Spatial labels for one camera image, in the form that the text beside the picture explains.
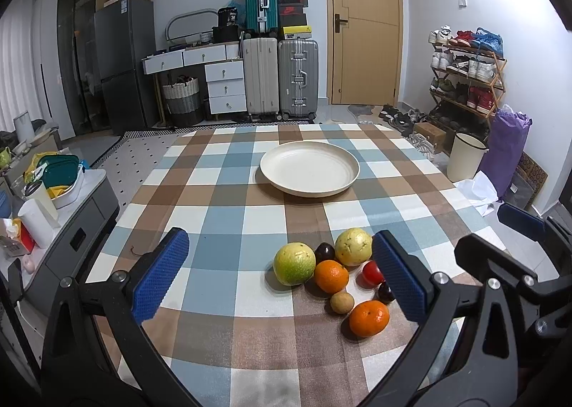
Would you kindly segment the checkered tablecloth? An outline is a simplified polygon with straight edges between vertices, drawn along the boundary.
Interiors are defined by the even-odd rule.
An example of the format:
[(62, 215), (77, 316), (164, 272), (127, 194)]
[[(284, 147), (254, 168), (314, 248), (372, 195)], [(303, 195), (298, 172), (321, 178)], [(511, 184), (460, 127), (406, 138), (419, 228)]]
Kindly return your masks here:
[[(324, 141), (361, 173), (342, 194), (300, 199), (267, 183), (263, 155), (281, 143)], [(278, 249), (334, 243), (351, 228), (389, 230), (432, 271), (458, 282), (458, 240), (498, 236), (439, 169), (380, 125), (314, 124), (198, 130), (157, 186), (143, 185), (95, 261), (90, 281), (129, 269), (169, 229), (187, 259), (144, 330), (205, 406), (355, 406), (415, 332), (396, 305), (384, 332), (360, 340), (313, 283), (289, 288), (272, 270)]]

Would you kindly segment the black bag on desk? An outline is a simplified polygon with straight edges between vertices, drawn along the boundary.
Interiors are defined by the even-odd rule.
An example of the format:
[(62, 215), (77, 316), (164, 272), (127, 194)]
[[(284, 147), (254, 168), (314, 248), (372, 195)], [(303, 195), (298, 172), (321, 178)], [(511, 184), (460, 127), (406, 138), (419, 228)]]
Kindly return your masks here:
[(217, 11), (217, 25), (212, 27), (214, 43), (228, 43), (240, 40), (241, 28), (237, 20), (236, 7), (224, 7)]

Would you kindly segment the oval mirror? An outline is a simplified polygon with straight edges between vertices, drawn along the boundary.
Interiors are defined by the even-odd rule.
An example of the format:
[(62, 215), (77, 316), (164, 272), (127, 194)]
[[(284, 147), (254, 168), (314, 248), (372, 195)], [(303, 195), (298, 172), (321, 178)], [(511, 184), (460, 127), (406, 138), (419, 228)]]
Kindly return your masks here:
[(206, 44), (211, 41), (212, 29), (217, 24), (217, 11), (213, 9), (180, 14), (167, 23), (165, 39), (170, 45)]

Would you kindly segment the orange tangerine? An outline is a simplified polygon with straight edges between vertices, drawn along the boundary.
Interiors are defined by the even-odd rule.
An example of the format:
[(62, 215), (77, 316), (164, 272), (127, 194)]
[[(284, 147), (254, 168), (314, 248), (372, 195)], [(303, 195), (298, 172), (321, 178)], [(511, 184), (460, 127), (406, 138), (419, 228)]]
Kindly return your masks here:
[(382, 332), (390, 322), (388, 306), (379, 300), (358, 304), (348, 317), (349, 328), (359, 338), (369, 338)]
[(324, 260), (314, 269), (314, 281), (324, 293), (333, 295), (345, 289), (349, 272), (337, 261)]

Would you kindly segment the red tomato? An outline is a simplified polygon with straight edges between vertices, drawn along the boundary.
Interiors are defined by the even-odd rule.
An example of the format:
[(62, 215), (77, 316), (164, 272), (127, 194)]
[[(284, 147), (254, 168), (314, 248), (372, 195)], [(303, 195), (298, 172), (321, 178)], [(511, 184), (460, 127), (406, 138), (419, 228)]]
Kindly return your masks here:
[(385, 281), (385, 277), (374, 261), (368, 261), (362, 269), (363, 279), (370, 287), (377, 287)]

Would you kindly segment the brown kiwi fruit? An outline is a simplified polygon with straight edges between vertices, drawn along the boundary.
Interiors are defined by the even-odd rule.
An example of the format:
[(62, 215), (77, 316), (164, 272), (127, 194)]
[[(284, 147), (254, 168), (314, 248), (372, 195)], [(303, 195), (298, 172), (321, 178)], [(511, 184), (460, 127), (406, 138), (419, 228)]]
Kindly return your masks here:
[(355, 299), (348, 292), (340, 291), (331, 296), (330, 306), (331, 310), (336, 314), (346, 315), (353, 310)]

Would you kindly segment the white pitcher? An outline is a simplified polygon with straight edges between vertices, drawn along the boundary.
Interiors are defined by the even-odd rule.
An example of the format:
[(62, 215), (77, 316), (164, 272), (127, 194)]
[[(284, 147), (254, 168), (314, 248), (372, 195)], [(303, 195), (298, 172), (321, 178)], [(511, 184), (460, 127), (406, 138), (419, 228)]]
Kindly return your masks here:
[(18, 217), (35, 243), (42, 249), (49, 248), (60, 228), (58, 212), (53, 203), (27, 200), (19, 209)]

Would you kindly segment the cream trash bin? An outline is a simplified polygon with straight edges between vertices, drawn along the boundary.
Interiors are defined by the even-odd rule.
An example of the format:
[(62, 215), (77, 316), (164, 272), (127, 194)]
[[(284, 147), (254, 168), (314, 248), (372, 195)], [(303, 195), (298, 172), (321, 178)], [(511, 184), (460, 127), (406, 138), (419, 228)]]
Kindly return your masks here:
[(447, 177), (452, 183), (471, 180), (487, 153), (487, 146), (479, 139), (463, 132), (457, 132), (447, 166)]

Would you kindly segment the cream round plate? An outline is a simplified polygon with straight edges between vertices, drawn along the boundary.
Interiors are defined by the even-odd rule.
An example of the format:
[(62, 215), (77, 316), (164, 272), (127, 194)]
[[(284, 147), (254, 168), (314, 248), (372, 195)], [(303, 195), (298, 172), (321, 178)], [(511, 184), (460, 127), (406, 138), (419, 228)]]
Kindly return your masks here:
[(320, 199), (347, 190), (358, 179), (360, 164), (348, 150), (317, 141), (283, 143), (269, 150), (260, 171), (278, 190)]

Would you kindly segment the dark tall cabinet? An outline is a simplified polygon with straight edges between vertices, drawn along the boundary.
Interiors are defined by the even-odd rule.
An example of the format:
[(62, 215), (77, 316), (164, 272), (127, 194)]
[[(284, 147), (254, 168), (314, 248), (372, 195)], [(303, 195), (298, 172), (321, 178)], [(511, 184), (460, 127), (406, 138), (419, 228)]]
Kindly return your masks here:
[(95, 14), (109, 0), (57, 0), (59, 67), (74, 134), (109, 128), (95, 37)]

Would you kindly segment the green yellow guava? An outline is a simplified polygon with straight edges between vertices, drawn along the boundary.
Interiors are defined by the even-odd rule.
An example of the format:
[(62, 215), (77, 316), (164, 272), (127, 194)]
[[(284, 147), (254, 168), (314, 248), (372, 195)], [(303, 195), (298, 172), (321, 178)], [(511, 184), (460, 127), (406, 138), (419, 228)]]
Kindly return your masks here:
[(316, 266), (313, 250), (302, 242), (290, 242), (281, 247), (273, 259), (273, 272), (278, 282), (284, 286), (305, 284)]

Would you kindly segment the wooden shoe rack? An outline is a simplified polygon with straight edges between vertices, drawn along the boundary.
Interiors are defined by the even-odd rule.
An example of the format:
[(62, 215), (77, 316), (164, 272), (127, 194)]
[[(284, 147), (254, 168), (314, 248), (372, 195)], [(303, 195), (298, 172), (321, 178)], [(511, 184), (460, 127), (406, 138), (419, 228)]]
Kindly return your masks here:
[(433, 42), (429, 121), (455, 134), (466, 132), (484, 142), (503, 104), (507, 60), (492, 50), (474, 49), (458, 41)]

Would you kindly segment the dark plum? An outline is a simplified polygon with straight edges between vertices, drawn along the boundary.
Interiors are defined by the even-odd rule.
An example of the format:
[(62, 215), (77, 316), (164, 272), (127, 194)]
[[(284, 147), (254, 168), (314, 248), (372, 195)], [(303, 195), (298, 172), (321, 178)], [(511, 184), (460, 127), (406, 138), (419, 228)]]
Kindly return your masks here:
[(382, 282), (378, 287), (377, 299), (379, 299), (384, 304), (389, 304), (395, 300), (395, 296), (386, 281)]
[(314, 255), (316, 258), (317, 264), (328, 261), (328, 260), (335, 260), (335, 247), (327, 242), (322, 242), (318, 245), (318, 247), (314, 250)]

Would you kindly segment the cardboard box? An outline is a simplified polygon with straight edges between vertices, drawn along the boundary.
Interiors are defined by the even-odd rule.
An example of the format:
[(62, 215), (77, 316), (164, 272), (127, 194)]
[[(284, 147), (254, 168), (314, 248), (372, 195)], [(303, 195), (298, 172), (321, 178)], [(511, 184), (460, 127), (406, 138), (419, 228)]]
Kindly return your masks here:
[(435, 152), (444, 148), (446, 132), (430, 122), (418, 122), (414, 125), (414, 131), (424, 136), (432, 145)]

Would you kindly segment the beige suitcase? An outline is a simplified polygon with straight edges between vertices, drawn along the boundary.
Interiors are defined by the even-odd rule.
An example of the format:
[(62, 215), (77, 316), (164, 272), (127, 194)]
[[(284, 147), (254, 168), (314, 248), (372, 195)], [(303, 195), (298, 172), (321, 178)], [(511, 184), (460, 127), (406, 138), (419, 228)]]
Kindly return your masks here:
[(277, 116), (280, 112), (277, 46), (275, 38), (245, 39), (242, 43), (246, 107), (250, 116)]

